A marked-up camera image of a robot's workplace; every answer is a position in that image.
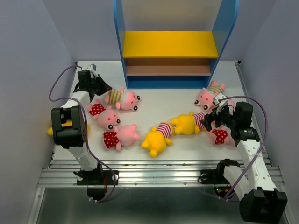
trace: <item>red polka dot clothing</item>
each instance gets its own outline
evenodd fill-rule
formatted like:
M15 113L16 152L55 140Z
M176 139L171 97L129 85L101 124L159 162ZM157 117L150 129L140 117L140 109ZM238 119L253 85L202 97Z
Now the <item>red polka dot clothing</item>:
M116 134L116 132L104 132L104 143L107 148L116 146L116 144L119 142L118 138L116 137Z
M102 113L105 110L106 110L106 108L103 107L102 104L94 104L92 106L92 108L90 109L89 113L94 116L94 115Z
M212 133L216 136L215 144L223 144L224 140L228 137L228 132L225 130L214 129Z

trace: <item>yellow teddy bear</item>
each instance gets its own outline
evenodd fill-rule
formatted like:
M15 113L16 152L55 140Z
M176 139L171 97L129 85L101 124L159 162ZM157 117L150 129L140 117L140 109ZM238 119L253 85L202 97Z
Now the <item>yellow teddy bear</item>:
M184 135L191 135L194 132L199 134L200 128L204 128L200 123L200 120L203 119L204 116L203 113L194 114L190 112L189 114L181 114L176 118L172 118L171 123L176 126L174 132Z
M151 157L157 157L166 149L166 145L172 145L169 137L173 135L175 135L173 126L167 122L161 122L157 128L152 127L151 132L146 134L141 147L148 149Z

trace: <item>wall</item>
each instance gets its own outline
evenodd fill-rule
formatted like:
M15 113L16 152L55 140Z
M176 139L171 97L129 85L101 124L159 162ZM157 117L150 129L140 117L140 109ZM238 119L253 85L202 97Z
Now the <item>wall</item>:
M43 0L76 60L120 60L112 0ZM211 30L221 0L125 0L128 30ZM221 59L242 60L275 0L240 0Z
M277 0L241 63L248 95L268 112L268 154L280 166L289 201L299 220L298 83L299 30L297 0ZM264 117L256 116L264 131Z
M2 1L0 33L0 223L23 224L54 145L48 93L73 60L41 0ZM69 93L72 74L56 96Z

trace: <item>yellow shelf board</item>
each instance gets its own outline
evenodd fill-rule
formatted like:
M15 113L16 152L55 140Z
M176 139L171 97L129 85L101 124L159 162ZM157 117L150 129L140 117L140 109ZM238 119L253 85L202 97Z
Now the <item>yellow shelf board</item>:
M124 58L218 58L211 31L126 31Z

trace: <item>pink pig plush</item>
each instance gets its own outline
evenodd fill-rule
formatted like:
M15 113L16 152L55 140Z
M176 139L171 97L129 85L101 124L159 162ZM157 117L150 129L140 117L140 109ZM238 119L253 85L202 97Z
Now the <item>pink pig plush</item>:
M224 90L224 83L218 85L216 81L212 81L208 89L203 88L202 91L200 91L194 104L196 106L200 106L205 113L210 113L212 112L212 109L215 108L215 105L213 104L213 98L219 93L223 93ZM235 103L230 99L228 100L228 105L232 105L233 108L235 108Z
M210 141L213 144L228 144L231 146L235 146L234 140L230 137L230 133L228 133L225 128L221 127L218 129L212 129L207 133Z
M111 106L103 107L98 99L94 101L93 105L88 104L86 109L93 116L93 119L97 120L99 126L106 130L112 130L114 125L121 122L116 112L111 109Z
M114 126L114 132L104 132L104 149L115 146L117 151L121 151L121 146L129 147L133 145L140 136L136 133L137 125L124 125L120 128Z
M131 90L126 90L121 87L120 90L112 89L104 97L104 101L107 104L115 104L115 107L123 110L137 111L138 107L136 104L139 102L140 96L136 96Z

